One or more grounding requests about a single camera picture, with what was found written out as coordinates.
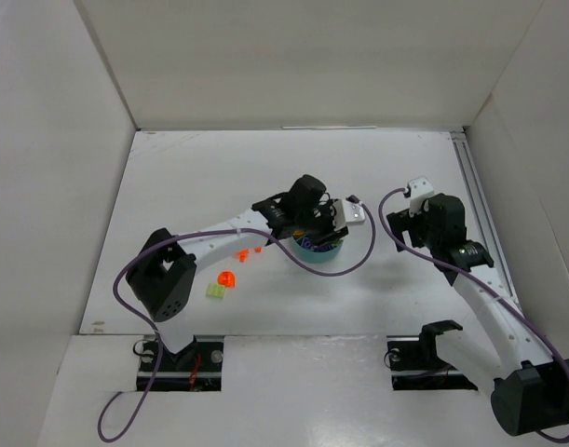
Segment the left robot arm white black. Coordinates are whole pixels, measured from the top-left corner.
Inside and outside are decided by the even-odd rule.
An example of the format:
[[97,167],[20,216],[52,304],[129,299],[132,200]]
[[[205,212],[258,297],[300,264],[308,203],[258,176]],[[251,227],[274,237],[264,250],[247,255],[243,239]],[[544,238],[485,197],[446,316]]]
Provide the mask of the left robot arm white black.
[[345,202],[305,174],[287,192],[251,205],[225,222],[178,239],[166,228],[147,239],[126,281],[156,326],[184,311],[196,274],[240,251],[274,244],[303,231],[319,244],[348,234]]

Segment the dark purple long lego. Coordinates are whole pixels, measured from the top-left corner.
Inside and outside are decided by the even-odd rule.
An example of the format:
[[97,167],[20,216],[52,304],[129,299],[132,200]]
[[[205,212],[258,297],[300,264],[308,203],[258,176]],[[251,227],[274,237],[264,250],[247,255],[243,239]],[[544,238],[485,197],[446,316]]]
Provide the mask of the dark purple long lego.
[[336,248],[334,244],[324,244],[314,248],[315,252],[327,252],[332,251]]

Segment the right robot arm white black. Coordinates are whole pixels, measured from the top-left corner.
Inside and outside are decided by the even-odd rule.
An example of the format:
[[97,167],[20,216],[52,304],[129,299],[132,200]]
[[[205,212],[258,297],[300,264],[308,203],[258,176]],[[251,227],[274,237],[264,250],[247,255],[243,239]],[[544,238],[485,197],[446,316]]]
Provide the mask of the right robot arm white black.
[[418,335],[415,357],[432,370],[455,368],[482,392],[510,436],[535,433],[569,442],[569,359],[530,320],[503,286],[489,251],[467,235],[466,210],[456,196],[407,186],[405,210],[381,213],[397,251],[435,265],[466,302],[493,348],[487,350],[452,319],[430,322]]

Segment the lavender square lego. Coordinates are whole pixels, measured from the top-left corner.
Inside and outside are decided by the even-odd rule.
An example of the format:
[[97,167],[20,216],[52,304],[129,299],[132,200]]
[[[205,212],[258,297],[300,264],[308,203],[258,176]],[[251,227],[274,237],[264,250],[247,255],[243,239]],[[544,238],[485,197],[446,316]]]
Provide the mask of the lavender square lego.
[[300,246],[306,251],[313,251],[315,249],[315,244],[308,237],[301,239]]

